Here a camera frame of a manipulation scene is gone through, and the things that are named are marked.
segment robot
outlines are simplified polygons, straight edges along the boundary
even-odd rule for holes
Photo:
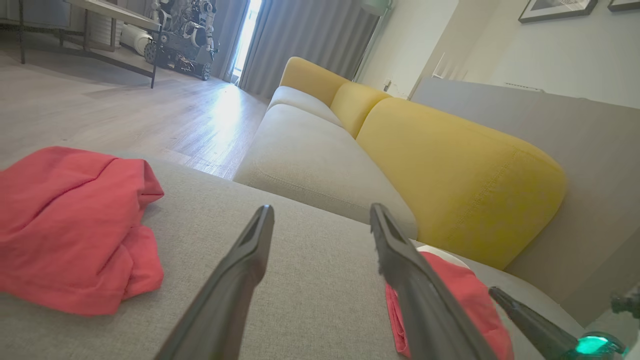
[[[152,17],[162,32],[145,46],[145,59],[160,67],[183,71],[207,81],[214,48],[213,18],[216,0],[154,0]]]

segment wall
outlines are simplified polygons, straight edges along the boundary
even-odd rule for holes
[[[529,0],[502,0],[467,58],[464,81],[489,83],[495,68],[516,37],[518,17]]]
[[[601,0],[585,17],[522,25],[526,1],[502,0],[465,80],[640,108],[640,12],[612,13],[608,3]]]
[[[460,0],[420,77],[437,74],[444,79],[461,79],[465,61],[483,34],[499,0]]]
[[[564,169],[554,219],[506,271],[585,326],[640,281],[640,110],[501,86],[424,78],[412,101],[521,138]]]
[[[396,0],[360,82],[382,89],[389,78],[388,93],[407,98],[457,5],[458,0]]]

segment pink towel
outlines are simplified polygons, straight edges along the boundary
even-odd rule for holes
[[[0,172],[0,291],[105,315],[158,289],[156,238],[140,220],[163,195],[144,160],[48,147],[18,161]]]
[[[489,296],[488,288],[478,280],[473,271],[452,264],[428,252],[421,252],[421,254],[429,261],[433,270],[438,273],[453,296],[458,299],[458,302],[460,302],[471,321],[480,330],[498,359],[513,360],[511,338],[509,338],[507,329],[500,321],[498,312],[493,305],[493,300]],[[396,341],[396,350],[400,354],[411,358],[409,346],[404,335],[404,322],[400,312],[400,305],[398,304],[398,296],[389,284],[387,284],[386,295],[391,330]]]

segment doorway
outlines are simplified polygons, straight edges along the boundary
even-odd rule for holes
[[[253,30],[255,29],[255,21],[258,18],[261,5],[262,0],[249,0],[249,7],[244,17],[242,28],[240,29],[240,38],[236,48],[236,58],[234,59],[231,76],[231,83],[236,86],[240,80],[240,75],[242,75],[246,55],[249,52],[249,47],[251,46]]]

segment wooden floor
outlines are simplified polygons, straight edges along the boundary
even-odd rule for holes
[[[267,107],[216,78],[158,68],[151,90],[149,78],[97,60],[34,49],[26,56],[21,65],[15,35],[0,33],[0,168],[62,145],[231,179]]]

